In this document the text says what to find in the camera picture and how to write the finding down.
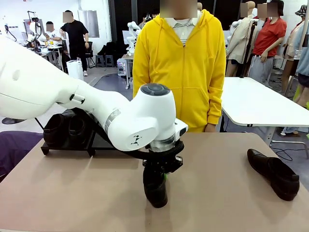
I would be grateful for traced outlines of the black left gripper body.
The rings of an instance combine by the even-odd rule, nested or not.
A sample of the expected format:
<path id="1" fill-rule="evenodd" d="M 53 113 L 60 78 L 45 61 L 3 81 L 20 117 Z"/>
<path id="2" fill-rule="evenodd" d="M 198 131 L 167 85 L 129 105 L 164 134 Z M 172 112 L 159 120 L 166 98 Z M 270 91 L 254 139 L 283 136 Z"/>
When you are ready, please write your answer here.
<path id="1" fill-rule="evenodd" d="M 143 160 L 142 165 L 146 174 L 164 173 L 169 174 L 168 161 L 165 158 L 157 160 Z"/>

